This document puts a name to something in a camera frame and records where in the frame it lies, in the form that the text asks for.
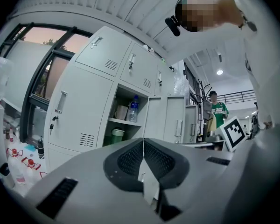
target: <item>window frame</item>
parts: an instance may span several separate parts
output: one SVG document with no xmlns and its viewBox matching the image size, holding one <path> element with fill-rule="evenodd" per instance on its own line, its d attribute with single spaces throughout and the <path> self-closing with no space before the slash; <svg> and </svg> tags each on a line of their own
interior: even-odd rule
<svg viewBox="0 0 280 224">
<path fill-rule="evenodd" d="M 16 36 L 19 31 L 25 27 L 25 29 Z M 28 88 L 26 90 L 25 98 L 23 101 L 22 106 L 22 112 L 21 112 L 21 120 L 20 120 L 20 141 L 26 142 L 27 139 L 29 139 L 29 134 L 32 131 L 32 122 L 33 122 L 33 111 L 36 106 L 42 108 L 43 110 L 47 111 L 49 106 L 49 100 L 39 97 L 34 94 L 34 91 L 37 87 L 37 84 L 39 80 L 41 79 L 48 62 L 52 59 L 54 59 L 56 56 L 60 57 L 62 59 L 71 60 L 71 58 L 75 55 L 74 52 L 67 51 L 64 49 L 61 49 L 61 47 L 74 35 L 83 35 L 86 37 L 91 37 L 93 33 L 86 32 L 83 30 L 78 29 L 77 27 L 67 27 L 67 26 L 60 26 L 60 25 L 54 25 L 54 24 L 46 24 L 46 23 L 23 23 L 18 24 L 13 31 L 7 36 L 5 41 L 0 46 L 0 55 L 5 45 L 9 45 L 7 51 L 4 54 L 4 58 L 8 56 L 8 53 L 12 50 L 13 46 L 21 39 L 23 38 L 30 29 L 37 27 L 37 28 L 50 28 L 50 29 L 58 29 L 66 31 L 66 33 L 61 36 L 57 42 L 53 44 L 53 46 L 50 48 L 50 50 L 46 53 L 46 55 L 43 57 L 41 62 L 39 63 L 38 67 L 36 68 L 30 83 L 28 85 Z"/>
</svg>

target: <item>ceiling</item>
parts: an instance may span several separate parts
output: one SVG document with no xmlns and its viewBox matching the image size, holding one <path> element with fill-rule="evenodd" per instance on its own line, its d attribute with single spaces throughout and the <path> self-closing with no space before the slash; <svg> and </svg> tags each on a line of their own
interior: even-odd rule
<svg viewBox="0 0 280 224">
<path fill-rule="evenodd" d="M 242 38 L 221 42 L 216 46 L 190 55 L 189 59 L 199 73 L 205 75 L 211 84 L 248 76 L 245 68 L 245 47 Z M 217 75 L 218 70 L 223 70 L 223 74 Z"/>
<path fill-rule="evenodd" d="M 62 11 L 82 14 L 120 28 L 140 41 L 153 47 L 165 57 L 169 65 L 207 47 L 215 48 L 226 40 L 240 36 L 240 29 L 226 24 L 203 33 L 190 33 L 181 28 L 181 36 L 175 37 L 165 24 L 174 14 L 177 0 L 20 0 L 14 15 L 43 11 Z M 229 45 L 221 53 L 229 53 Z M 230 68 L 230 75 L 237 73 Z"/>
<path fill-rule="evenodd" d="M 237 116 L 238 119 L 244 119 L 245 117 L 249 116 L 252 117 L 252 113 L 256 111 L 256 108 L 249 108 L 249 109 L 241 109 L 241 110 L 230 110 L 228 114 L 228 118 L 232 118 Z"/>
</svg>

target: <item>white container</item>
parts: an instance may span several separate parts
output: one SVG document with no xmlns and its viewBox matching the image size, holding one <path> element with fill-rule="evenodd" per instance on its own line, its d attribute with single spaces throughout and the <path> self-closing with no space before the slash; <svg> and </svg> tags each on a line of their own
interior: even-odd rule
<svg viewBox="0 0 280 224">
<path fill-rule="evenodd" d="M 115 112 L 115 118 L 125 120 L 127 109 L 128 108 L 123 105 L 117 106 L 117 111 Z"/>
<path fill-rule="evenodd" d="M 28 188 L 31 188 L 34 184 L 36 184 L 40 179 L 40 175 L 37 170 L 34 169 L 35 164 L 32 159 L 28 160 L 28 167 L 25 168 L 24 177 Z"/>
<path fill-rule="evenodd" d="M 0 57 L 0 101 L 2 100 L 8 78 L 11 74 L 14 63 L 3 57 Z"/>
<path fill-rule="evenodd" d="M 25 167 L 25 165 L 22 164 L 21 159 L 18 158 L 18 153 L 15 148 L 12 150 L 12 156 L 9 156 L 7 163 L 14 182 L 19 185 L 25 185 L 26 180 L 23 174 L 23 168 Z"/>
<path fill-rule="evenodd" d="M 10 128 L 10 130 L 9 130 L 9 141 L 10 142 L 14 141 L 14 131 L 13 131 L 13 128 Z"/>
</svg>

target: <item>tree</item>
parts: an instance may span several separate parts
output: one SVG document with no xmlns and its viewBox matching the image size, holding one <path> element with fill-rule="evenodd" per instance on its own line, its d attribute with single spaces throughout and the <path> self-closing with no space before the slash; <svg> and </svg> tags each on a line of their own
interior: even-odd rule
<svg viewBox="0 0 280 224">
<path fill-rule="evenodd" d="M 56 42 L 53 42 L 53 39 L 49 39 L 48 42 L 42 42 L 44 45 L 49 45 L 49 46 L 53 46 L 54 43 Z M 65 45 L 62 45 L 60 49 L 63 49 L 63 50 L 67 50 L 67 47 Z"/>
</svg>

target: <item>plastic bottle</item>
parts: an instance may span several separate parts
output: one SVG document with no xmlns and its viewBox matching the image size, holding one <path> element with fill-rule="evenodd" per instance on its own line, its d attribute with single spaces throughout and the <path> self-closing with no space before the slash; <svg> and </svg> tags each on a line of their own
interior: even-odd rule
<svg viewBox="0 0 280 224">
<path fill-rule="evenodd" d="M 11 176 L 13 177 L 14 182 L 19 185 L 25 185 L 26 180 L 23 174 L 23 169 L 20 166 L 21 160 L 18 158 L 18 153 L 15 148 L 12 150 L 12 156 L 9 156 L 7 162 L 8 162 L 8 168 L 11 172 Z"/>
<path fill-rule="evenodd" d="M 137 116 L 138 116 L 138 107 L 139 107 L 139 102 L 138 102 L 138 95 L 135 95 L 134 100 L 131 103 L 131 111 L 129 113 L 129 121 L 137 123 Z"/>
<path fill-rule="evenodd" d="M 6 126 L 5 126 L 5 138 L 6 138 L 7 140 L 10 139 L 9 132 L 10 132 L 10 124 L 7 123 Z"/>
<path fill-rule="evenodd" d="M 14 141 L 14 131 L 13 131 L 13 128 L 10 128 L 10 130 L 9 130 L 9 141 L 11 141 L 11 142 Z"/>
<path fill-rule="evenodd" d="M 11 74 L 14 63 L 3 57 L 0 57 L 0 101 L 2 100 L 8 78 Z"/>
<path fill-rule="evenodd" d="M 34 168 L 35 164 L 32 159 L 28 160 L 28 167 L 25 169 L 24 177 L 26 180 L 26 183 L 28 185 L 28 188 L 31 188 L 34 184 L 36 184 L 39 179 L 37 178 L 37 171 Z"/>
<path fill-rule="evenodd" d="M 20 127 L 16 128 L 15 136 L 17 137 L 17 141 L 20 141 Z"/>
</svg>

